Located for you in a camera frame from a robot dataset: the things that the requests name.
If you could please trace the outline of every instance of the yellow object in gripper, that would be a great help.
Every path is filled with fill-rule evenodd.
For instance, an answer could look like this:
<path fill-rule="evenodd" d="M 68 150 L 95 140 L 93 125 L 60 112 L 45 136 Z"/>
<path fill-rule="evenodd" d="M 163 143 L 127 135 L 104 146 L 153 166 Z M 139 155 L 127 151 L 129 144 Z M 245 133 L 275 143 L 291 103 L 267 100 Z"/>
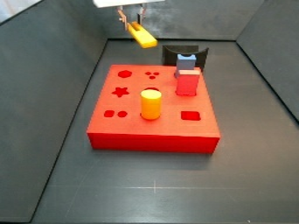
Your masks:
<path fill-rule="evenodd" d="M 157 40 L 137 22 L 127 24 L 127 30 L 143 48 L 153 47 L 157 45 Z"/>

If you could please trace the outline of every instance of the gray wall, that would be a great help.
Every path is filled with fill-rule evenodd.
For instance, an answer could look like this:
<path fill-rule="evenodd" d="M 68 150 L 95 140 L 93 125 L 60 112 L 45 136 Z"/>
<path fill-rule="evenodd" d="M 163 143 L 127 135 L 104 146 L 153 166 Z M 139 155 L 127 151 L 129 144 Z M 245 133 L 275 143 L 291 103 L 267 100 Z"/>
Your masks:
<path fill-rule="evenodd" d="M 299 1 L 265 0 L 237 43 L 299 120 Z"/>
<path fill-rule="evenodd" d="M 0 0 L 0 23 L 41 0 Z"/>
<path fill-rule="evenodd" d="M 149 3 L 144 28 L 160 39 L 236 40 L 264 0 L 165 0 Z M 124 6 L 128 22 L 137 5 Z M 99 9 L 109 38 L 129 38 L 117 21 L 116 8 Z"/>
<path fill-rule="evenodd" d="M 29 221 L 107 38 L 91 1 L 0 26 L 0 221 Z"/>

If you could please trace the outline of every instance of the star-shaped hole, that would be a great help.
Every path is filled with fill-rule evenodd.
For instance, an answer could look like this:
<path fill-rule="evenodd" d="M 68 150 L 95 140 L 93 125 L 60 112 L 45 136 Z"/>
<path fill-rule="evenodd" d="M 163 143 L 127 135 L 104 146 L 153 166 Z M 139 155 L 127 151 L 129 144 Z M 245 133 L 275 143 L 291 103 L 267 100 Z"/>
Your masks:
<path fill-rule="evenodd" d="M 116 87 L 116 91 L 112 92 L 112 95 L 116 95 L 117 97 L 121 97 L 123 95 L 128 95 L 127 87 Z"/>

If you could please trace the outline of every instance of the red box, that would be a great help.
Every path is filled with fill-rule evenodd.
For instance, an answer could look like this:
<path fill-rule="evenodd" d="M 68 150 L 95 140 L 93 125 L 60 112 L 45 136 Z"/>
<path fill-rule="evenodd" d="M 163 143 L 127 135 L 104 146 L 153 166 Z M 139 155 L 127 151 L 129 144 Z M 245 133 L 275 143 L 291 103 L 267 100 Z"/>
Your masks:
<path fill-rule="evenodd" d="M 196 96 L 179 96 L 173 73 L 173 66 L 109 68 L 86 130 L 93 149 L 215 151 L 220 131 L 203 76 Z M 140 116 L 140 93 L 148 88 L 163 94 L 161 116 L 153 121 Z"/>
<path fill-rule="evenodd" d="M 199 70 L 179 70 L 177 85 L 175 93 L 177 95 L 196 95 L 201 72 Z"/>

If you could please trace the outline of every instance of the blue block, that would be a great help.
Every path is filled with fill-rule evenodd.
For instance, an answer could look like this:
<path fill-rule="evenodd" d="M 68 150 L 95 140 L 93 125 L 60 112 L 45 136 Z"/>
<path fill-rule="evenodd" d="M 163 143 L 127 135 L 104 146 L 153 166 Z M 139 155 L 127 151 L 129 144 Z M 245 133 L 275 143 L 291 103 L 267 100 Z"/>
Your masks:
<path fill-rule="evenodd" d="M 192 54 L 191 56 L 181 56 L 177 54 L 177 60 L 176 60 L 176 71 L 175 71 L 175 77 L 179 76 L 179 70 L 193 70 L 195 68 L 195 61 L 196 57 Z"/>

